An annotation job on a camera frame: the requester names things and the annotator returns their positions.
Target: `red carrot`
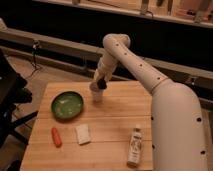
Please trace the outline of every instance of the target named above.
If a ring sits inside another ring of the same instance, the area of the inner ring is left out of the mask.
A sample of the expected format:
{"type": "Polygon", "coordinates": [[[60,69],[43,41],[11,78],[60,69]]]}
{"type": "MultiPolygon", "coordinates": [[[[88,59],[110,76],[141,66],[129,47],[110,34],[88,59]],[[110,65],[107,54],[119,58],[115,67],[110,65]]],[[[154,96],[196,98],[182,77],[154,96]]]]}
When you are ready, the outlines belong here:
{"type": "Polygon", "coordinates": [[[62,141],[61,141],[61,137],[60,137],[58,130],[55,127],[53,127],[51,129],[51,133],[52,133],[52,139],[53,139],[55,146],[61,147],[62,141]]]}

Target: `wooden table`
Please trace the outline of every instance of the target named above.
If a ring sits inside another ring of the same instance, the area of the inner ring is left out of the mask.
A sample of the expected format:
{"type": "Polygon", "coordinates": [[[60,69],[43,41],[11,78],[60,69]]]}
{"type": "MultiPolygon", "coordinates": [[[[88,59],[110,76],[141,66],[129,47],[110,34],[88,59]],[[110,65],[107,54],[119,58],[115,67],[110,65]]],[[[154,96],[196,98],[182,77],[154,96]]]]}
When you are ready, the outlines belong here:
{"type": "Polygon", "coordinates": [[[21,171],[128,171],[152,170],[151,96],[137,81],[109,82],[103,101],[94,103],[89,82],[48,84],[27,146],[21,171]],[[76,91],[84,99],[83,112],[60,123],[51,113],[56,95],[76,91]],[[78,145],[75,127],[87,123],[91,143],[78,145]],[[143,144],[137,169],[126,165],[131,132],[141,124],[143,144]],[[56,148],[51,128],[58,128],[63,145],[56,148]]]}

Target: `chair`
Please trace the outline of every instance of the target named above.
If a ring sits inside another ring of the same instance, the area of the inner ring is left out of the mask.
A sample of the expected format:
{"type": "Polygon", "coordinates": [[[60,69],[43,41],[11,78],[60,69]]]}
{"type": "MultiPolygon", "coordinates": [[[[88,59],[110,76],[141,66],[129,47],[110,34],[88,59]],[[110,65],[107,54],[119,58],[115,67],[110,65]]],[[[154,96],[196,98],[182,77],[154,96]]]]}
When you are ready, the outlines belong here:
{"type": "Polygon", "coordinates": [[[0,148],[8,135],[13,135],[21,142],[28,144],[28,139],[15,129],[34,118],[37,111],[12,121],[15,104],[32,101],[32,93],[25,88],[26,85],[27,81],[10,66],[0,49],[0,148]]]}

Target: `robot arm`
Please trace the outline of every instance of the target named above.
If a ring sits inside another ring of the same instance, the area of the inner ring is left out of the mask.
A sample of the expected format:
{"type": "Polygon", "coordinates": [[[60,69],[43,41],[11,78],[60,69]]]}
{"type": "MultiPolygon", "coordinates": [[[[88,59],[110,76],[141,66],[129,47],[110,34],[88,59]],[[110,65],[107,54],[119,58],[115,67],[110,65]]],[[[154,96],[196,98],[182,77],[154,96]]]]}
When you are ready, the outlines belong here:
{"type": "Polygon", "coordinates": [[[207,171],[202,113],[195,93],[132,53],[127,35],[106,35],[103,45],[105,54],[91,85],[109,81],[120,61],[152,95],[154,171],[207,171]]]}

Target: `green bowl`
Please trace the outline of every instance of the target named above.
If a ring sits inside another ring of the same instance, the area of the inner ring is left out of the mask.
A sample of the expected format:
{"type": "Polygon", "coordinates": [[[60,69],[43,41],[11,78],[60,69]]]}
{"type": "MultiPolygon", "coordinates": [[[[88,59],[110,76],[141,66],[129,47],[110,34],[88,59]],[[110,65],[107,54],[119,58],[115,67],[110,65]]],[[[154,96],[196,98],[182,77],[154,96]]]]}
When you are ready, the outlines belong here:
{"type": "Polygon", "coordinates": [[[83,98],[79,93],[67,91],[54,98],[51,109],[56,119],[68,120],[81,113],[83,105],[83,98]]]}

